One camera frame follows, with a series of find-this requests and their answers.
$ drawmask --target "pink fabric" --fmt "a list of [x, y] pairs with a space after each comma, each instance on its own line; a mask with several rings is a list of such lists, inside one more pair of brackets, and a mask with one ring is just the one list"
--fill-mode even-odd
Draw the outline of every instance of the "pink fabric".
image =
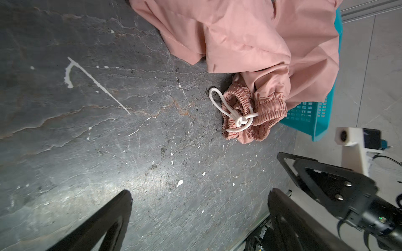
[[[224, 96], [259, 116], [241, 143], [263, 140], [300, 102], [324, 101], [338, 72], [335, 10], [341, 0], [130, 0], [170, 52], [190, 64], [206, 56], [208, 72], [240, 72]], [[224, 115], [223, 129], [233, 121]]]

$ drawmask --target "cable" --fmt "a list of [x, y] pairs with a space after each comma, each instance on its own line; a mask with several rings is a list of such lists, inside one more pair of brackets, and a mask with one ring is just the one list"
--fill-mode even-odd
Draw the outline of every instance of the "cable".
[[399, 163], [398, 161], [394, 160], [393, 158], [390, 158], [390, 157], [385, 156], [385, 155], [378, 155], [377, 154], [377, 155], [374, 155], [373, 159], [376, 159], [376, 158], [379, 158], [379, 157], [383, 157], [383, 158], [392, 160], [393, 162], [397, 163], [398, 165], [400, 165], [402, 167], [402, 163]]
[[338, 238], [342, 240], [341, 236], [340, 236], [340, 227], [342, 226], [342, 224], [345, 223], [345, 219], [340, 219], [338, 221], [338, 224], [336, 225], [336, 230], [338, 231]]

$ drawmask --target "wire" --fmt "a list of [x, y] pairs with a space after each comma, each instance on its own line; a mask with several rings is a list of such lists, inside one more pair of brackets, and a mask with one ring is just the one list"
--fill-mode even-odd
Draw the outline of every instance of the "wire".
[[377, 155], [374, 155], [373, 159], [380, 158], [380, 157], [392, 160], [393, 162], [397, 163], [398, 165], [400, 165], [402, 167], [402, 163], [399, 163], [398, 161], [394, 160], [393, 158], [390, 158], [390, 157], [385, 156], [385, 155], [378, 155], [377, 154]]

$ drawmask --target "dark stone floor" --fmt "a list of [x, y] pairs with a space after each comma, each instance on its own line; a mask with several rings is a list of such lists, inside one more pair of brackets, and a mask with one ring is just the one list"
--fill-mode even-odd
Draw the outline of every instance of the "dark stone floor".
[[[232, 75], [170, 56], [125, 1], [0, 0], [0, 25], [0, 250], [45, 250], [122, 189], [122, 250], [227, 250], [286, 189], [295, 131], [225, 140], [207, 90]], [[110, 95], [77, 67], [68, 88], [68, 57]]]

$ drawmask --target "marble floor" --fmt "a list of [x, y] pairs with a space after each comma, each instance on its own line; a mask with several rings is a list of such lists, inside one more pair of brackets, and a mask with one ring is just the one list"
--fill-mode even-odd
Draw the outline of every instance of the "marble floor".
[[226, 250], [287, 191], [296, 131], [225, 140], [207, 90], [232, 75], [171, 56], [127, 2], [0, 0], [1, 251], [46, 250], [123, 189], [122, 250]]
[[[336, 81], [331, 124], [319, 142], [297, 133], [294, 153], [320, 162], [340, 165], [341, 147], [334, 142], [336, 127], [363, 127], [382, 131], [393, 146], [384, 154], [402, 161], [402, 10], [344, 24], [340, 71]], [[370, 169], [378, 195], [396, 205], [402, 192], [402, 169], [387, 159], [377, 159]], [[336, 234], [337, 220], [290, 183], [292, 198]], [[363, 234], [342, 227], [343, 240], [357, 251], [366, 251]], [[379, 250], [374, 238], [371, 250]]]

